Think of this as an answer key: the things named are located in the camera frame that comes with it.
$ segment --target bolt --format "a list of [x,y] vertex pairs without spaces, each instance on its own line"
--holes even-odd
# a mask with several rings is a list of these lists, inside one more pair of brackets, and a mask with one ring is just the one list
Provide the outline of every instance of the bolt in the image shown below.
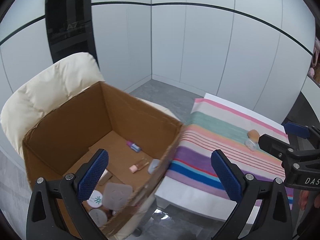
[[38,184],[40,184],[40,183],[42,183],[43,182],[43,178],[42,177],[40,177],[39,179],[37,179],[37,183]]
[[66,175],[66,180],[71,180],[71,179],[73,179],[73,174],[72,173],[68,173]]
[[276,183],[281,184],[282,183],[282,179],[276,178]]
[[245,177],[247,178],[247,180],[253,180],[254,176],[250,173],[246,174]]

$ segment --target purple stripe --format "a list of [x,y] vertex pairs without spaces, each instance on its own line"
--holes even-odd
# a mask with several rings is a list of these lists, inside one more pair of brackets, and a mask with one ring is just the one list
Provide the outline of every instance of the purple stripe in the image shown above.
[[[178,158],[198,169],[201,169],[203,171],[207,171],[211,174],[215,174],[215,171],[214,169],[212,168],[211,166],[211,160],[209,157],[207,156],[204,156],[194,150],[191,150],[190,148],[187,148],[185,146],[179,146],[177,147],[177,150],[176,150],[176,155],[175,155],[175,158]],[[242,172],[244,174],[247,174],[247,173],[252,173],[251,171],[245,171],[245,170],[242,170]],[[257,175],[257,174],[254,174],[252,173],[258,180],[264,180],[264,181],[272,181],[272,179],[268,179],[266,177],[263,177],[263,176],[260,176],[260,175]],[[285,188],[286,191],[287,191],[287,194],[288,195],[293,195],[293,189],[292,188]]]
[[[211,187],[211,186],[206,185],[202,182],[196,181],[194,179],[190,179],[187,176],[184,176],[181,173],[178,173],[176,171],[168,170],[166,173],[166,176],[168,176],[172,179],[175,179],[181,183],[184,183],[188,186],[191,186],[191,187],[197,188],[199,190],[202,190],[204,192],[210,193],[212,195],[230,200],[227,193],[225,192],[225,190]],[[262,202],[261,200],[257,200],[255,203],[255,206],[260,206],[261,202]]]

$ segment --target striped cloth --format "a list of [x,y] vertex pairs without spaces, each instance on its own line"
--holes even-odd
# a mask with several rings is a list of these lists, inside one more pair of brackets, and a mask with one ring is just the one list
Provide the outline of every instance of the striped cloth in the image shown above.
[[[195,100],[186,130],[177,148],[166,176],[191,187],[222,198],[228,198],[217,174],[214,172],[210,156],[212,151],[221,149],[232,163],[238,165],[244,174],[251,173],[257,179],[284,180],[281,161],[258,149],[250,151],[244,142],[247,132],[255,129],[288,143],[288,137],[280,131],[247,114],[205,98]],[[286,188],[290,207],[293,189]]]

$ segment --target open brown box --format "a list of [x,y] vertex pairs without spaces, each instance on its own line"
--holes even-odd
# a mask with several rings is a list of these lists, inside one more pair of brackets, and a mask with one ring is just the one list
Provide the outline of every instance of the open brown box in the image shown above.
[[[23,138],[22,147],[30,186],[39,177],[62,179],[75,172],[99,148],[109,153],[113,182],[129,184],[127,204],[101,228],[118,232],[151,194],[168,168],[179,143],[182,123],[129,94],[97,82],[47,114]],[[132,141],[142,151],[125,143]],[[142,157],[160,159],[150,175],[147,167],[132,174],[129,167]],[[79,236],[62,201],[59,207],[70,232]]]

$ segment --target white round lid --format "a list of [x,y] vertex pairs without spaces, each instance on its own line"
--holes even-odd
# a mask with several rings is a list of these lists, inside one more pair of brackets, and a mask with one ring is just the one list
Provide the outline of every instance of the white round lid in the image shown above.
[[94,190],[87,200],[87,203],[94,208],[102,206],[102,194],[98,190]]
[[108,221],[107,214],[99,208],[93,208],[92,210],[90,210],[89,215],[96,223],[97,227],[102,227]]

